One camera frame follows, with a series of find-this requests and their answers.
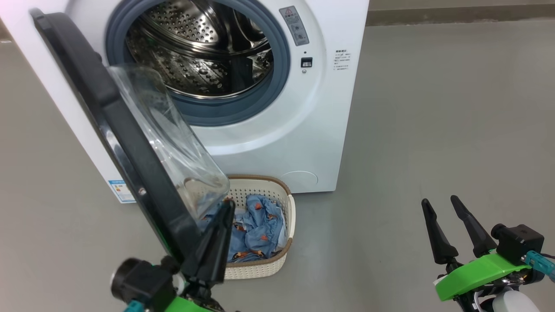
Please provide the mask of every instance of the blue cable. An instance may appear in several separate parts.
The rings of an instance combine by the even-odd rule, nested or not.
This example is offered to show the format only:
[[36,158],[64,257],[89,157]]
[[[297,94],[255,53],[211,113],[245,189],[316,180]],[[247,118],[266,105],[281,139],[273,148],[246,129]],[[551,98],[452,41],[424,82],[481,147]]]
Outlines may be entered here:
[[547,275],[555,283],[555,264],[546,257],[530,250],[524,256],[524,263],[531,266],[532,269]]
[[132,300],[123,312],[144,312],[144,307],[142,303]]

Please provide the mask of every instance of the wall baseboard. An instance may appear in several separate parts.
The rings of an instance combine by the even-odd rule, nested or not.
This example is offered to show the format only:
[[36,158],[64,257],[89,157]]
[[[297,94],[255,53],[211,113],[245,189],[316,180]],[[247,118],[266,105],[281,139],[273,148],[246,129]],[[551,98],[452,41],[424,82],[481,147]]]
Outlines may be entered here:
[[555,4],[368,11],[366,26],[483,23],[554,19]]

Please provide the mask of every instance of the stainless steel drum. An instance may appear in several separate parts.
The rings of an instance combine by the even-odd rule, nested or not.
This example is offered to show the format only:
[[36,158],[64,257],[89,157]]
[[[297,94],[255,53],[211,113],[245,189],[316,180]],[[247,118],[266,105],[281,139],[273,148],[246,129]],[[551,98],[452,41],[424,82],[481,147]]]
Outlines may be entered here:
[[135,61],[157,70],[169,89],[195,98],[243,93],[260,83],[274,63],[256,24],[207,0],[152,7],[133,23],[126,42]]

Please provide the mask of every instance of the blue sticker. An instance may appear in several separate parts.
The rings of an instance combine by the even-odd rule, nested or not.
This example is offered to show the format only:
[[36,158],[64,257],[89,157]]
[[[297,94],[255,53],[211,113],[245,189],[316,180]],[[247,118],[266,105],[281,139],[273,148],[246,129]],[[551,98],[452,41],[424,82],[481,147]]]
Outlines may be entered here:
[[124,180],[110,180],[108,183],[110,183],[110,186],[114,189],[120,202],[135,203],[135,198],[133,197],[133,194],[131,194],[131,191],[125,184]]

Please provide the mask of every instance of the green plastic mount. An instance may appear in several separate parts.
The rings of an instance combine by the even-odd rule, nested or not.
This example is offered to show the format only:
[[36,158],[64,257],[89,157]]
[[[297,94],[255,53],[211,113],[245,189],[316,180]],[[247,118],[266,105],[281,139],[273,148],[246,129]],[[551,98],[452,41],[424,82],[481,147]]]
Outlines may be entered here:
[[204,308],[199,307],[192,301],[181,297],[175,297],[174,301],[166,308],[165,312],[210,312]]
[[436,292],[441,301],[451,300],[456,295],[462,295],[522,269],[531,269],[531,267],[514,266],[498,254],[484,255],[449,273],[437,283]]

